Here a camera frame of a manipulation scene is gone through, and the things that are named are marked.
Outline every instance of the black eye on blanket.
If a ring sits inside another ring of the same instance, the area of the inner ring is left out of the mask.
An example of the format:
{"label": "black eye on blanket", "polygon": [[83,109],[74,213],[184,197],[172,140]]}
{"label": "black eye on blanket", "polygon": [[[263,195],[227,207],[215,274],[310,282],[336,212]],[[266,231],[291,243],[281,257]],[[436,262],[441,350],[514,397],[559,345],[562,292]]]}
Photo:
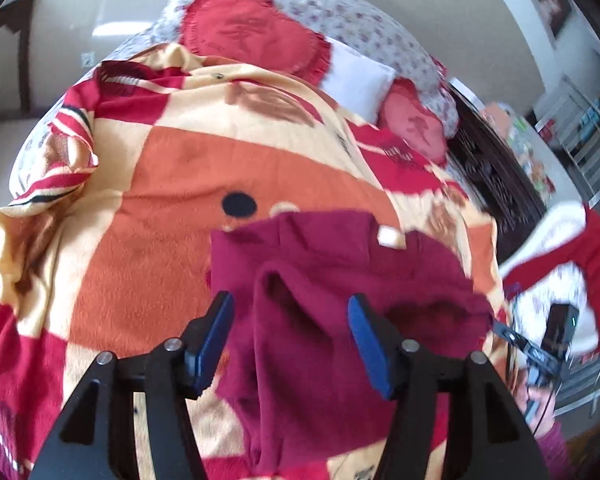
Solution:
{"label": "black eye on blanket", "polygon": [[258,209],[256,201],[246,193],[234,191],[222,199],[222,210],[234,218],[248,218]]}

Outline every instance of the red ruffled pillow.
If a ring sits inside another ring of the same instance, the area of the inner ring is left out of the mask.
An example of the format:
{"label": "red ruffled pillow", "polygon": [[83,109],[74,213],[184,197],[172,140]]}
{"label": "red ruffled pillow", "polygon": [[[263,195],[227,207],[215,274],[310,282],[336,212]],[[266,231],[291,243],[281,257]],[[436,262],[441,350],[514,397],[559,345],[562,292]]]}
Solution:
{"label": "red ruffled pillow", "polygon": [[278,11],[273,0],[194,0],[180,43],[199,56],[222,56],[286,72],[317,85],[329,69],[324,36]]}
{"label": "red ruffled pillow", "polygon": [[425,108],[413,81],[398,78],[378,114],[378,127],[388,128],[431,162],[446,164],[445,129],[440,119]]}

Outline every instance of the silver bolt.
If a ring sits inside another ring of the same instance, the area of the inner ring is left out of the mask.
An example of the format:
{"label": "silver bolt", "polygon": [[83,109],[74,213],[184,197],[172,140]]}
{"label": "silver bolt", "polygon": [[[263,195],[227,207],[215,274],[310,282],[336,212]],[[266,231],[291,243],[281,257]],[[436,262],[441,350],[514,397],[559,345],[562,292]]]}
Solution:
{"label": "silver bolt", "polygon": [[164,342],[164,347],[167,349],[167,352],[175,352],[182,348],[182,340],[177,337],[171,337]]}
{"label": "silver bolt", "polygon": [[113,359],[113,354],[111,352],[100,352],[96,357],[96,362],[99,365],[109,364]]}
{"label": "silver bolt", "polygon": [[477,365],[483,365],[485,364],[485,362],[487,362],[487,356],[482,352],[476,350],[474,352],[471,352],[471,361],[473,361]]}
{"label": "silver bolt", "polygon": [[405,352],[417,352],[418,350],[420,350],[420,343],[413,339],[405,339],[402,342],[402,349]]}

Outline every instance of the wall outlet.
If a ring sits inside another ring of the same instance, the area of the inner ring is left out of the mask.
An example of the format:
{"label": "wall outlet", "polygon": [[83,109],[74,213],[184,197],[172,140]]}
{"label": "wall outlet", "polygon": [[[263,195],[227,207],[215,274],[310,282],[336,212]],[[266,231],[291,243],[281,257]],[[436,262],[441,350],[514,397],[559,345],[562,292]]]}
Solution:
{"label": "wall outlet", "polygon": [[80,54],[80,60],[82,61],[82,68],[91,68],[96,66],[96,53],[83,52]]}

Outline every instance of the purple sleeve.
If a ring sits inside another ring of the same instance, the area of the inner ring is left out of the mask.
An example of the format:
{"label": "purple sleeve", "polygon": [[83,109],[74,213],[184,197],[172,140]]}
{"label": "purple sleeve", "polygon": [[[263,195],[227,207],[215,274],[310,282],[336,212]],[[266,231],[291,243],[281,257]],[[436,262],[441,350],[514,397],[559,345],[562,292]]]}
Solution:
{"label": "purple sleeve", "polygon": [[560,432],[560,423],[554,422],[549,433],[538,438],[538,447],[549,468],[551,480],[570,480],[573,478],[574,469],[567,454],[567,448]]}

